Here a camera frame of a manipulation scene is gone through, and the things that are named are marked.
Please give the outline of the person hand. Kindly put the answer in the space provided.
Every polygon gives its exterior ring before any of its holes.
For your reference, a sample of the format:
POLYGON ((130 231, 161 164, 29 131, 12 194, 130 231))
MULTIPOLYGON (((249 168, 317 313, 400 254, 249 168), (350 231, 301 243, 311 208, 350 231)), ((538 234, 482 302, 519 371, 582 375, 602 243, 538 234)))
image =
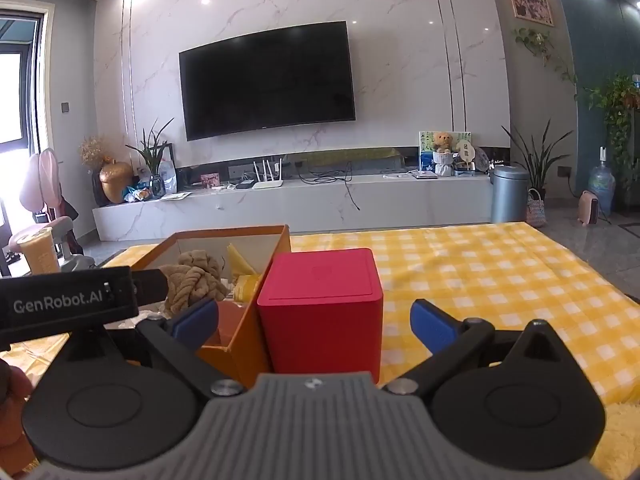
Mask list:
POLYGON ((34 386, 18 367, 1 361, 1 478, 19 476, 35 458, 24 434, 22 415, 34 386))

